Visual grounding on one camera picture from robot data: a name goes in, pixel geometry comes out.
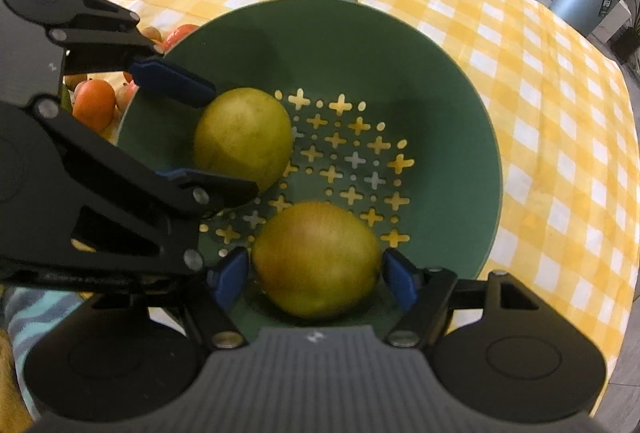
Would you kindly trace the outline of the small red fruit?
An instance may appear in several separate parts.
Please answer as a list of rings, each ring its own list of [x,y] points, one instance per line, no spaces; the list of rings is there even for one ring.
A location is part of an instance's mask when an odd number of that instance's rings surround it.
[[[116,106],[120,112],[126,112],[132,97],[136,94],[138,86],[134,81],[124,83],[116,91]]]

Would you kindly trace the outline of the yellow checkered tablecloth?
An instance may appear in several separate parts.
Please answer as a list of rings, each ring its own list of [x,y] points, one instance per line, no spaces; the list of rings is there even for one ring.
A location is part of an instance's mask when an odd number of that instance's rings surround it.
[[[112,0],[145,25],[202,24],[260,0]],[[639,153],[618,67],[535,0],[360,0],[416,26],[474,83],[504,198],[488,263],[622,352],[639,271]]]

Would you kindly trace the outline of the potted plant by bin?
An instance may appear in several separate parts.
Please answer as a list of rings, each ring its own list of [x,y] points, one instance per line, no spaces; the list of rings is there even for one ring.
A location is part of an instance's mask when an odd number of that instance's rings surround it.
[[[621,64],[639,51],[639,0],[625,0],[630,17],[612,37],[611,50]]]

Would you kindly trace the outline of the large yellow-green pear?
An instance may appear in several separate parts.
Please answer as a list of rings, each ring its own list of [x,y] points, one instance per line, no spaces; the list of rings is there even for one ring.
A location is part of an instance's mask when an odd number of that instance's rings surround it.
[[[250,248],[269,300],[303,319],[341,315],[378,283],[378,238],[352,213],[329,202],[299,202],[273,216]]]

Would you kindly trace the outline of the green colander bowl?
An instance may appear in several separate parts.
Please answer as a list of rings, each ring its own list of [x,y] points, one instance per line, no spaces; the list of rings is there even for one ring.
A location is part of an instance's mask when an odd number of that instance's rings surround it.
[[[501,212],[497,136],[470,79],[421,31],[357,0],[273,0],[215,18],[167,58],[218,92],[263,90],[291,119],[282,178],[202,225],[209,263],[318,200],[422,271],[480,274]]]

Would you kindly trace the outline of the orange tangerine back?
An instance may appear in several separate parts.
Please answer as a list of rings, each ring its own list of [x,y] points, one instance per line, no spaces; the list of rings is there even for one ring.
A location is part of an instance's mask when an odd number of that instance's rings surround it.
[[[162,43],[163,52],[167,53],[180,43],[189,34],[192,34],[195,30],[198,30],[198,25],[184,24],[176,29],[172,30],[170,34],[166,36]]]

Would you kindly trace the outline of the orange tangerine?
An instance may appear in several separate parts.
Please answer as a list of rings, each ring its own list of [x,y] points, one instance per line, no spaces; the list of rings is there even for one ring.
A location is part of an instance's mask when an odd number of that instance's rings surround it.
[[[189,34],[192,34],[195,30],[198,30],[198,25],[184,24],[176,29],[172,30],[170,34],[166,36],[162,43],[163,52],[167,53],[180,43]]]
[[[113,86],[101,79],[90,79],[77,86],[73,116],[96,133],[112,123],[116,105]]]

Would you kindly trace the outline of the brown longan fruit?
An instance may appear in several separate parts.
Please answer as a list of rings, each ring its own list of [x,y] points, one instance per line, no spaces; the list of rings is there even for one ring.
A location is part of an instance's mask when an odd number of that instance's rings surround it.
[[[160,30],[158,30],[157,28],[153,27],[153,26],[149,26],[149,27],[144,27],[140,30],[142,36],[145,36],[146,38],[152,40],[155,43],[162,43],[163,42],[163,36],[160,33]]]

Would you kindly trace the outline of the round green pear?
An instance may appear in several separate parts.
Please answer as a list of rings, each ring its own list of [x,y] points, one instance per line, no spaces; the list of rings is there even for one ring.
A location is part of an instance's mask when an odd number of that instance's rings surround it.
[[[198,170],[253,182],[262,193],[283,175],[294,138],[288,112],[253,88],[229,90],[204,110],[193,138]]]

